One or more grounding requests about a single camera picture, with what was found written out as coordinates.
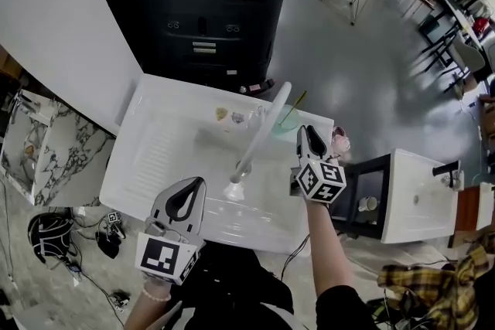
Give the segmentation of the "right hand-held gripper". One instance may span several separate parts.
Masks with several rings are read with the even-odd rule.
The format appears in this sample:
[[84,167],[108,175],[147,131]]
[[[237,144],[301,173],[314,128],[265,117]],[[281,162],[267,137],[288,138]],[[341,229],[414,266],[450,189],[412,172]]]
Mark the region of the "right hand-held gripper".
[[302,125],[296,136],[299,167],[291,168],[290,196],[309,201],[332,203],[347,187],[343,167],[329,163],[333,156],[318,131]]

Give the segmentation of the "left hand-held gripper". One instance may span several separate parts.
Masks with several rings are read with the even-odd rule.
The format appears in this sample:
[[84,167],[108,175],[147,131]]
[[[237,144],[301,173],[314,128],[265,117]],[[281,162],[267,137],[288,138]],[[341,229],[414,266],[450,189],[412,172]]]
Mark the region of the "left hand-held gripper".
[[[138,234],[135,267],[150,277],[182,285],[200,258],[207,184],[201,177],[180,180],[155,198],[145,232]],[[183,226],[180,233],[168,226]]]

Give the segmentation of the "translucent teal cup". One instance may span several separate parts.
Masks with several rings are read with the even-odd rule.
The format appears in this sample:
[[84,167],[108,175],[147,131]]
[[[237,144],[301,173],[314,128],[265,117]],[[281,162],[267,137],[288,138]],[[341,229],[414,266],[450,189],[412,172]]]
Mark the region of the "translucent teal cup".
[[299,111],[292,105],[285,105],[275,119],[269,138],[280,138],[297,131],[301,124]]

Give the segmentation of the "person's right forearm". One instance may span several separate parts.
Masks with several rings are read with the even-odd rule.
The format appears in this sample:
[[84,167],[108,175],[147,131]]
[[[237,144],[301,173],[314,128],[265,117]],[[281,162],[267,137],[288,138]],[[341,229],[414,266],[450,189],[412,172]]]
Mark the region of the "person's right forearm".
[[329,210],[320,202],[307,201],[312,272],[316,295],[337,286],[353,286],[353,273]]

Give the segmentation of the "person's left forearm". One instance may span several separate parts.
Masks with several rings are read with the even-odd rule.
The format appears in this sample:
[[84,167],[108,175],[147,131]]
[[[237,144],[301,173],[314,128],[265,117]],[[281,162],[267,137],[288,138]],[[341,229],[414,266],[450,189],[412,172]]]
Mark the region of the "person's left forearm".
[[124,330],[146,330],[156,322],[164,314],[171,299],[171,287],[169,282],[147,278],[124,324]]

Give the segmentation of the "white curved faucet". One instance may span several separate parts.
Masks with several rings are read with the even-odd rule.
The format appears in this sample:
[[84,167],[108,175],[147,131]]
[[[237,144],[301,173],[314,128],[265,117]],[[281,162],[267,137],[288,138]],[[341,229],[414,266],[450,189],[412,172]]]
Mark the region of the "white curved faucet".
[[282,108],[285,106],[285,102],[288,99],[291,89],[292,85],[290,82],[284,82],[282,84],[277,96],[271,103],[271,107],[266,112],[264,121],[261,123],[258,132],[248,146],[247,151],[236,167],[234,174],[230,177],[230,181],[232,183],[238,184],[241,181],[242,174],[248,169],[248,166],[252,163],[256,151],[261,147],[275,125]]

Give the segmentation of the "white ceramic sink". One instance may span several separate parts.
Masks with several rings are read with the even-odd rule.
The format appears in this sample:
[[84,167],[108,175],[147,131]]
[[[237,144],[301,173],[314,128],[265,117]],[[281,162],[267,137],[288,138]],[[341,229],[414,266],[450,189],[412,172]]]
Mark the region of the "white ceramic sink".
[[[101,202],[143,220],[162,190],[199,176],[207,184],[203,239],[291,253],[308,234],[305,203],[289,194],[291,168],[299,163],[297,131],[265,139],[242,176],[242,200],[224,195],[272,102],[142,76],[111,153]],[[222,121],[216,119],[217,107],[228,109]],[[245,121],[235,124],[233,112]]]

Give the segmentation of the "spare hand-held gripper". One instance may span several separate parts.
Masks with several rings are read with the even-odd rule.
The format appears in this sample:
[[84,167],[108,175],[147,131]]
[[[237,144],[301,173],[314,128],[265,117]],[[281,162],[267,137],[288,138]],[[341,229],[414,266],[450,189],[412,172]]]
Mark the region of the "spare hand-held gripper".
[[121,214],[119,212],[108,213],[107,221],[108,221],[108,228],[111,233],[116,234],[121,239],[126,238],[121,228]]

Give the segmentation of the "white mug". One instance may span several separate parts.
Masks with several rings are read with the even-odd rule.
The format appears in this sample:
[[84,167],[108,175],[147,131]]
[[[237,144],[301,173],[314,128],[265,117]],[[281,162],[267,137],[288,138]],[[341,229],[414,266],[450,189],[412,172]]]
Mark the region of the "white mug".
[[373,196],[363,197],[359,200],[358,203],[358,211],[360,213],[363,212],[371,212],[374,211],[379,205],[377,198]]

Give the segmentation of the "person's black clothing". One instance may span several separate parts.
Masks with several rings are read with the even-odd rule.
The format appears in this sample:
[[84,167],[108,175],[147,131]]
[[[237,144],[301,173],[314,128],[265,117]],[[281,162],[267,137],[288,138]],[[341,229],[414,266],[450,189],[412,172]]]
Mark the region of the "person's black clothing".
[[253,250],[208,243],[164,314],[146,330],[306,330],[289,287]]

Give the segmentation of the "small white sink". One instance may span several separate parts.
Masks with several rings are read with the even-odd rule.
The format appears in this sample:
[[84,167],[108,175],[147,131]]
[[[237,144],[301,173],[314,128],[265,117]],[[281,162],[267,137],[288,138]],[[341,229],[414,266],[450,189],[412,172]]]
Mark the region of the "small white sink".
[[464,172],[460,187],[451,189],[441,176],[432,175],[432,169],[440,165],[446,164],[393,150],[382,243],[411,243],[453,235]]

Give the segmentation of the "white power strip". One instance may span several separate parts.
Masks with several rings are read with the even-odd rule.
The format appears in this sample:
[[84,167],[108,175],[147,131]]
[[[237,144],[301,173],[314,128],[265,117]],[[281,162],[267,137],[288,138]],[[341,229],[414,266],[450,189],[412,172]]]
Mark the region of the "white power strip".
[[109,299],[117,311],[123,312],[130,301],[130,295],[123,291],[114,291],[109,294]]

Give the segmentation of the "marble patterned sink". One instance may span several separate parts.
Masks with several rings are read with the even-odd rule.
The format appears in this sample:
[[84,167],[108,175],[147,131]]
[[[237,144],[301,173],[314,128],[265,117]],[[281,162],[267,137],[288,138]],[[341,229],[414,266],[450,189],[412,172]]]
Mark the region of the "marble patterned sink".
[[98,206],[115,138],[58,100],[13,99],[0,173],[34,206]]

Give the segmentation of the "black white-striped backpack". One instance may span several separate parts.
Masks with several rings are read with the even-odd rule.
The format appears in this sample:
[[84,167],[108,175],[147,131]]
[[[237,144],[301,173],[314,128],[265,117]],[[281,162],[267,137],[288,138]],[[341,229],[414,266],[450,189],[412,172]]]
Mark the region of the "black white-striped backpack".
[[40,213],[30,220],[28,240],[42,264],[46,264],[47,257],[67,263],[69,255],[77,255],[71,250],[73,224],[71,217],[60,213]]

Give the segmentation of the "grey chair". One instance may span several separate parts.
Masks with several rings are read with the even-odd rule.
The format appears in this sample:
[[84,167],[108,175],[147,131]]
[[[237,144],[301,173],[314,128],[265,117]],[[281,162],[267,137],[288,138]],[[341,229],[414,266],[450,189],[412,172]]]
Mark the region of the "grey chair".
[[465,93],[476,89],[478,82],[474,73],[480,71],[485,66],[485,61],[478,49],[468,46],[463,42],[462,36],[455,36],[453,38],[452,44],[449,47],[449,55],[461,71],[469,71],[469,74],[466,77],[462,77],[453,87],[456,97],[461,100]]

